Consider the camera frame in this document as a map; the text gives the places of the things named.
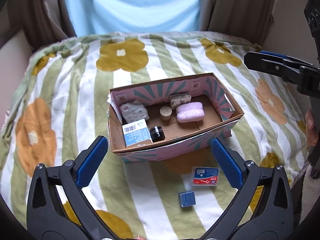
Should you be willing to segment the person's right hand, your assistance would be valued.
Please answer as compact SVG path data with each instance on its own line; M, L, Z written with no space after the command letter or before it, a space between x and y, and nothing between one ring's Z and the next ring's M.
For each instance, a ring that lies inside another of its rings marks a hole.
M313 119L313 114L311 109L308 109L305 115L305 122L306 122L306 140L308 146L316 146L318 141L318 132L315 129L315 122Z

